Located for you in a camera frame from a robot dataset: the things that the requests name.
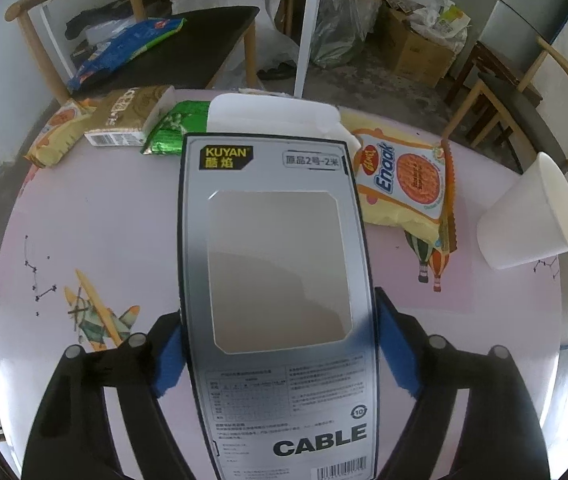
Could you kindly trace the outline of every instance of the hot air balloon illustration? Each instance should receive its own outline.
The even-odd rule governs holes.
[[[421,283],[428,283],[428,259],[433,252],[433,246],[410,234],[408,231],[404,231],[404,233],[406,234],[408,245],[411,246],[411,249],[417,254],[419,259],[419,276],[417,279]]]
[[[441,277],[444,273],[444,269],[448,265],[449,254],[442,254],[437,249],[432,251],[430,254],[430,259],[428,260],[428,265],[433,269],[433,274],[435,274],[435,285],[433,285],[433,290],[435,292],[441,292]]]

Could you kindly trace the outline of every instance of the blue plastic bag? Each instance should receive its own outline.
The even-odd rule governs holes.
[[[114,72],[134,57],[179,32],[184,21],[184,18],[150,18],[128,27],[112,40],[100,45],[91,57],[82,63],[77,73],[69,80],[68,88],[77,90],[96,72]]]

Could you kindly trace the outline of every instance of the green snack package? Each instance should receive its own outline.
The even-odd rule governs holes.
[[[206,132],[210,101],[182,101],[168,112],[148,135],[144,155],[179,155],[183,136]]]

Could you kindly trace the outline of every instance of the white table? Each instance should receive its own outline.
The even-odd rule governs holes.
[[[183,92],[184,99],[213,95]],[[386,122],[436,140],[431,134]],[[540,413],[560,343],[558,262],[492,270],[478,249],[475,225],[517,176],[458,145],[452,146],[452,156],[458,250],[442,276],[442,292],[433,291],[432,275],[429,283],[417,281],[418,261],[402,230],[368,225],[373,281],[385,288],[400,311],[415,316],[427,333],[444,335],[459,349],[485,354],[495,344],[507,346]],[[178,172],[176,156],[142,156],[134,148],[94,148],[82,139],[55,168],[31,175],[15,203],[0,251],[0,418],[18,463],[48,380],[64,349],[78,342],[80,332],[75,332],[64,297],[64,286],[77,290],[79,285],[75,269],[90,279],[117,316],[132,305],[141,307],[134,332],[147,332],[158,316],[179,307]],[[56,290],[46,292],[53,285]],[[86,341],[82,344],[91,350]],[[107,340],[107,345],[112,347],[112,342]],[[383,360],[380,369],[381,466],[414,400],[397,387]],[[466,400],[467,394],[458,395],[434,478],[448,472]],[[113,410],[114,391],[107,391],[107,405],[124,473],[140,478],[121,413]],[[160,405],[195,476],[214,478],[188,374],[182,374]]]

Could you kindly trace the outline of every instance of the paper cup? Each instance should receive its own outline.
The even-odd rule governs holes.
[[[481,254],[506,269],[568,252],[568,181],[539,153],[526,173],[477,224]]]

